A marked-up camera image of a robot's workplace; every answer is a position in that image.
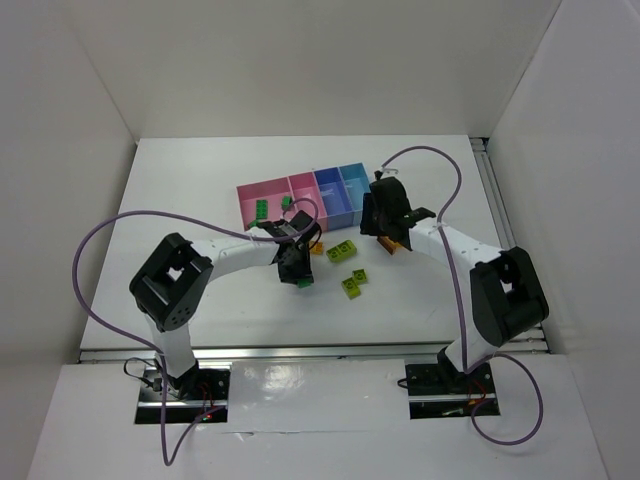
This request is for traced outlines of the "yellow lego brick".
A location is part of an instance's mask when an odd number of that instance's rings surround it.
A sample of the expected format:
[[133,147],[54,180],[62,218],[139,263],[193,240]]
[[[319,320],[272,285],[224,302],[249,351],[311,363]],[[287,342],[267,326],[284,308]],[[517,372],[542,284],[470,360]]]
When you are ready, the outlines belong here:
[[310,247],[309,252],[312,255],[322,255],[324,253],[324,244],[322,242],[314,243]]

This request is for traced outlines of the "large lime lego brick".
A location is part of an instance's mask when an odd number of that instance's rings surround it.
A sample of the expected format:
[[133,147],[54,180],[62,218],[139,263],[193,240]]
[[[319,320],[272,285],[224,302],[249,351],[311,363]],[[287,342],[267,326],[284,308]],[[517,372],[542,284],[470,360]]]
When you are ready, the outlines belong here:
[[345,240],[326,251],[332,263],[341,263],[357,254],[357,248],[351,240]]

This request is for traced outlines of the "dark green curved lego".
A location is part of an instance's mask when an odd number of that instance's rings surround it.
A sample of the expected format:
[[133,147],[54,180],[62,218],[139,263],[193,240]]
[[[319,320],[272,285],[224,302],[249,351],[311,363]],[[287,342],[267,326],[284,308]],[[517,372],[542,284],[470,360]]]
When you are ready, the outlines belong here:
[[248,224],[249,228],[257,226],[259,223],[266,221],[269,214],[269,204],[267,199],[258,199],[255,203],[255,217]]

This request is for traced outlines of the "lime lego pair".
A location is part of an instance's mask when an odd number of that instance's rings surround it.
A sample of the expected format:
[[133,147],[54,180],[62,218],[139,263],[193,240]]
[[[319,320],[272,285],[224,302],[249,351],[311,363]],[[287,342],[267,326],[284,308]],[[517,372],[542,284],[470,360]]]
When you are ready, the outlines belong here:
[[368,283],[368,276],[364,269],[353,270],[349,278],[341,281],[342,289],[349,300],[361,295],[361,286]]

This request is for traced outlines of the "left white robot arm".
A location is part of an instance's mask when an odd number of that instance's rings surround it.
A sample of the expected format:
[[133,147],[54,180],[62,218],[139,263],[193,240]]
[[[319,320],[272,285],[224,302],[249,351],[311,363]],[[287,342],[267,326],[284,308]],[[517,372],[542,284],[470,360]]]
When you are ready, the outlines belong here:
[[314,282],[309,242],[322,233],[304,211],[289,220],[260,221],[240,238],[191,242],[178,233],[164,237],[129,285],[145,315],[159,371],[180,398],[203,381],[191,345],[189,321],[214,280],[252,267],[275,265],[281,283]]

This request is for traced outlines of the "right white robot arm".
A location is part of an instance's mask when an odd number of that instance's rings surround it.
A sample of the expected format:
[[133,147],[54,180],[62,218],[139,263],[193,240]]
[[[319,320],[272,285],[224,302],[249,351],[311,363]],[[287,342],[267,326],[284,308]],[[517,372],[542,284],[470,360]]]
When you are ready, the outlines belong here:
[[541,323],[549,305],[530,255],[502,250],[446,225],[424,208],[411,207],[395,177],[371,183],[363,196],[360,231],[386,237],[448,267],[461,334],[435,364],[414,366],[406,378],[413,395],[462,394],[485,372],[483,362],[504,344]]

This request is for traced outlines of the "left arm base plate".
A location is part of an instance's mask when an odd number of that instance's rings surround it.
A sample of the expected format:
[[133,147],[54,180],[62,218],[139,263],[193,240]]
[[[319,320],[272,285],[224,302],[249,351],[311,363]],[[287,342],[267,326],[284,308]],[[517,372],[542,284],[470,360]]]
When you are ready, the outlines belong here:
[[[134,423],[159,425],[162,406],[161,373],[150,360],[127,359],[123,373],[136,380],[139,394]],[[226,423],[231,368],[229,364],[201,365],[195,382],[179,389],[167,387],[166,423],[189,424],[198,415],[205,424]]]

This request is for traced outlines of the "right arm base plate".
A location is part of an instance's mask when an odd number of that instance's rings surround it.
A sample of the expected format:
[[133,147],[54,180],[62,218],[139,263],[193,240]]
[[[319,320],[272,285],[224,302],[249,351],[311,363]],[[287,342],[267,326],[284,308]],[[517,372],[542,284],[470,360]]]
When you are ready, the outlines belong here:
[[470,377],[446,383],[436,364],[407,364],[396,381],[408,395],[411,420],[499,416],[500,408],[491,368],[484,364]]

